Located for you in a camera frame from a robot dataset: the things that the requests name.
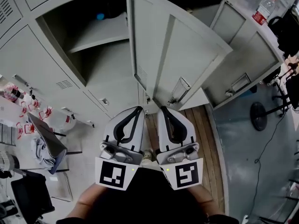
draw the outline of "open locker door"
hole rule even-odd
[[[127,0],[133,73],[158,105],[178,110],[231,47],[167,0]]]

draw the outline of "person's arm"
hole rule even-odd
[[[94,202],[99,198],[99,196],[106,190],[106,187],[93,184],[88,189],[86,189],[77,201],[74,209],[67,215],[69,217],[78,217],[85,219],[88,212],[91,210]]]
[[[195,197],[199,206],[209,217],[213,215],[224,215],[210,193],[201,185],[189,187],[188,191]]]

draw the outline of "black cable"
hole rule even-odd
[[[274,132],[273,132],[273,135],[272,135],[271,139],[266,143],[266,145],[265,145],[265,147],[263,148],[263,151],[262,151],[262,153],[260,154],[260,156],[259,156],[257,159],[254,160],[254,163],[255,163],[255,164],[258,163],[259,168],[258,168],[258,173],[257,173],[256,192],[255,192],[255,194],[254,194],[253,204],[252,204],[252,207],[251,207],[251,210],[250,210],[250,213],[249,213],[249,217],[251,216],[252,211],[253,211],[253,209],[254,209],[254,206],[255,206],[255,204],[256,204],[257,188],[258,188],[258,184],[259,184],[259,182],[260,182],[260,172],[261,172],[261,168],[262,168],[262,164],[261,164],[261,161],[260,161],[260,160],[261,160],[261,157],[262,157],[263,153],[265,152],[266,147],[268,146],[268,144],[272,141],[272,139],[273,139],[273,137],[274,137],[274,134],[275,134],[275,132],[276,132],[276,130],[277,130],[277,126],[278,126],[279,123],[284,119],[285,114],[283,115],[283,117],[281,118],[281,120],[276,124],[276,127],[275,127],[275,130],[274,130]]]

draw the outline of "black shirt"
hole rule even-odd
[[[186,189],[174,191],[162,172],[139,168],[126,191],[107,189],[86,220],[66,218],[57,224],[184,222],[239,224],[223,215],[207,217]]]

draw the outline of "locker vent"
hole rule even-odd
[[[8,0],[0,2],[0,24],[13,12]]]
[[[62,90],[73,86],[68,80],[57,82],[56,85]]]

